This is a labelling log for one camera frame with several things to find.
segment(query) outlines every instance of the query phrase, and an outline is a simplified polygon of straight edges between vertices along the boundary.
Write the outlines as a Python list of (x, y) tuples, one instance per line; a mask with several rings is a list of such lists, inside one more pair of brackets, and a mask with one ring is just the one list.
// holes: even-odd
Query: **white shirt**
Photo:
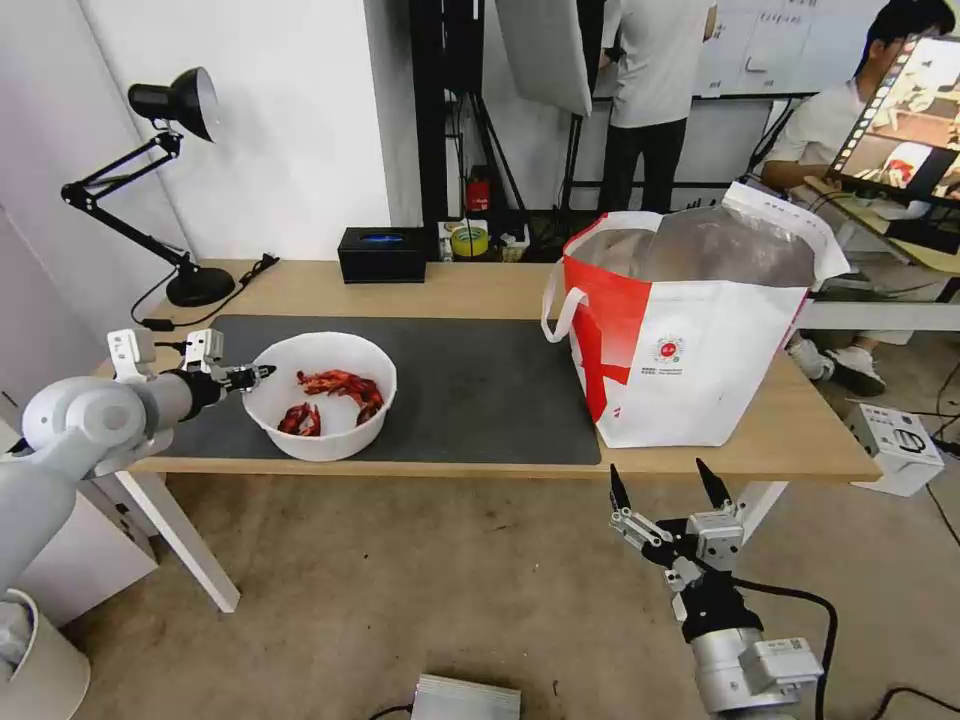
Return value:
[(707, 14), (716, 0), (607, 0), (603, 46), (622, 28), (610, 124), (647, 127), (690, 114)]
[(766, 159), (830, 165), (860, 119), (863, 108), (854, 80), (814, 95), (787, 121)]

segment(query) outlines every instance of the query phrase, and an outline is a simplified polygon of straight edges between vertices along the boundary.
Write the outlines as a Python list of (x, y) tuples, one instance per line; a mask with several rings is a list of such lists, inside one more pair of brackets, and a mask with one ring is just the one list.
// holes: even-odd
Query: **plastic bowl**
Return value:
[[(341, 460), (360, 452), (380, 433), (387, 411), (397, 394), (397, 368), (389, 356), (357, 335), (322, 332), (306, 333), (282, 340), (264, 350), (254, 361), (276, 365), (277, 371), (260, 386), (243, 395), (243, 407), (257, 425), (287, 455), (310, 462)], [(344, 370), (377, 383), (383, 407), (357, 427), (360, 408), (349, 397), (307, 395), (297, 382), (297, 371), (308, 375), (327, 370)], [(321, 435), (300, 437), (277, 430), (293, 405), (309, 402), (320, 411)]]

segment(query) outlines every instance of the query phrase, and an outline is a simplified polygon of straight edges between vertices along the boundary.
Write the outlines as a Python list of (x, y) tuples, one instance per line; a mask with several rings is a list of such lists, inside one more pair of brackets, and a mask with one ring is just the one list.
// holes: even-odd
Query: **desk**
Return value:
[[(223, 267), (239, 276), (250, 262), (205, 264)], [(422, 285), (348, 286), (343, 284), (337, 263), (285, 261), (254, 281), (224, 312), (237, 315), (539, 319), (543, 289), (551, 268), (532, 264), (431, 264), (427, 281)], [(202, 314), (202, 309), (173, 308), (165, 303), (150, 313), (150, 317), (183, 322)], [(181, 331), (165, 334), (162, 339), (182, 339), (185, 335)], [(230, 338), (225, 338), (225, 342), (229, 343)], [(165, 362), (167, 367), (173, 366), (176, 356), (172, 352), (164, 353), (159, 365)], [(782, 353), (774, 360), (740, 426), (725, 446), (611, 450), (600, 441), (600, 447), (600, 464), (590, 466), (307, 463), (293, 458), (238, 460), (154, 456), (140, 461), (129, 472), (118, 473), (118, 476), (221, 609), (226, 611), (236, 606), (239, 594), (176, 506), (158, 473), (276, 474), (314, 478), (371, 476), (384, 481), (405, 477), (467, 476), (516, 480), (582, 478), (606, 482), (610, 463), (615, 463), (627, 480), (673, 481), (697, 479), (694, 459), (701, 457), (723, 478), (753, 483), (748, 489), (748, 502), (757, 508), (757, 523), (789, 481), (872, 482), (879, 476), (873, 461), (809, 381)]]
[[(808, 177), (804, 186), (816, 193), (812, 205), (823, 204), (835, 208), (845, 218), (837, 231), (841, 245), (852, 237), (857, 228), (866, 230), (883, 243), (885, 248), (904, 263), (920, 265), (953, 278), (960, 277), (960, 254), (947, 253), (921, 245), (887, 237), (890, 223), (849, 195), (834, 197), (836, 189), (822, 180)], [(946, 299), (952, 291), (944, 293)], [(960, 330), (960, 306), (947, 303), (922, 302), (817, 302), (808, 301), (797, 326), (809, 330)]]

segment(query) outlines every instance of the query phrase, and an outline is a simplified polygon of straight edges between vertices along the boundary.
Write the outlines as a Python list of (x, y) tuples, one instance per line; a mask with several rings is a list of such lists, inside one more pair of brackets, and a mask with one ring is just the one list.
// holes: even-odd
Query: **bag handle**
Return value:
[(557, 294), (557, 283), (560, 280), (560, 274), (563, 271), (563, 260), (558, 260), (550, 271), (550, 279), (547, 280), (547, 287), (543, 291), (543, 307), (540, 314), (540, 327), (543, 328), (543, 335), (551, 343), (558, 343), (570, 334), (570, 326), (573, 324), (573, 316), (577, 312), (580, 303), (588, 305), (587, 294), (580, 288), (573, 288), (567, 293), (563, 301), (563, 307), (560, 309), (560, 317), (557, 318), (556, 330), (551, 330), (547, 323), (547, 316), (553, 308), (553, 298)]

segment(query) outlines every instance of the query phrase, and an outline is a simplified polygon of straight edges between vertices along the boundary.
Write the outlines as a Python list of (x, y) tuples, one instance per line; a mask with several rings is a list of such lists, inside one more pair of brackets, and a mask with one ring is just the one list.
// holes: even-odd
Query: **black tissue box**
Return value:
[(337, 249), (343, 282), (423, 282), (426, 246), (423, 228), (347, 228)]

